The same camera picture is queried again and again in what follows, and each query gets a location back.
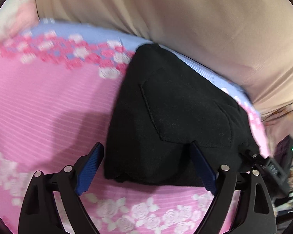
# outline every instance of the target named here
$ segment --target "beige garment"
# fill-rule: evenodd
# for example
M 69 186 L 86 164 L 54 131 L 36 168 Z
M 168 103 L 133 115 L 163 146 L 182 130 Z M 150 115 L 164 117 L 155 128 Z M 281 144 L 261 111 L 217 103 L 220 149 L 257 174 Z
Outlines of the beige garment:
M 289 0 L 36 1 L 40 17 L 118 29 L 200 62 L 243 86 L 263 117 L 293 103 Z

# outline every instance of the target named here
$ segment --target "black fabric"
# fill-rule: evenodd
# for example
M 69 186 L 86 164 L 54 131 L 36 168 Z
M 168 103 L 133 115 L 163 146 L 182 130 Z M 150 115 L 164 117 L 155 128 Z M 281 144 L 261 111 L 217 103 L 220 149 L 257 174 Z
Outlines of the black fabric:
M 189 157 L 196 140 L 211 166 L 248 171 L 239 145 L 259 153 L 247 113 L 229 95 L 157 44 L 139 47 L 115 104 L 105 177 L 202 186 Z

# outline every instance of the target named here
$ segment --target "metal screw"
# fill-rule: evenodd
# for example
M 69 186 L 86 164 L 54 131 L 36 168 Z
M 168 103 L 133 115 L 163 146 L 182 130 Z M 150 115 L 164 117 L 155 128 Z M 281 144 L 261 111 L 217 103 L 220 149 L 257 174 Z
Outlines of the metal screw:
M 42 174 L 41 171 L 36 171 L 36 172 L 34 173 L 34 176 L 35 176 L 35 177 L 39 177 L 39 176 L 41 176 L 41 174 Z
M 258 170 L 252 170 L 253 175 L 259 176 L 259 171 Z
M 69 173 L 72 169 L 73 169 L 73 167 L 71 165 L 65 166 L 64 172 Z
M 223 164 L 221 167 L 220 167 L 223 171 L 227 172 L 230 170 L 230 167 L 227 166 L 226 164 Z

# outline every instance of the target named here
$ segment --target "mattress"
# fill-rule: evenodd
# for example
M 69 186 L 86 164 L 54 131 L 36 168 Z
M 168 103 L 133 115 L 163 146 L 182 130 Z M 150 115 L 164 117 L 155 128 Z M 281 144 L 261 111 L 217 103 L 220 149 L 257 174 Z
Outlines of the mattress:
M 16 234 L 36 170 L 60 171 L 105 144 L 113 103 L 136 48 L 148 40 L 86 24 L 41 23 L 0 45 L 0 216 Z M 243 89 L 174 52 L 248 113 L 261 154 L 269 155 L 259 114 Z M 67 232 L 74 233 L 57 193 Z M 203 187 L 106 180 L 100 166 L 81 200 L 100 233 L 193 233 L 213 196 Z M 222 232 L 230 228 L 238 192 Z

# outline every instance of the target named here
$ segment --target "person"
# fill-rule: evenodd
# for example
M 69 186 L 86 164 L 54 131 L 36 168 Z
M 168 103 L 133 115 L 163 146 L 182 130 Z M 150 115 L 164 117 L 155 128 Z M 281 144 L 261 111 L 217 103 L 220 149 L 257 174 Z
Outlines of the person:
M 40 17 L 118 29 L 165 45 L 241 85 L 273 151 L 293 137 L 289 0 L 36 0 Z

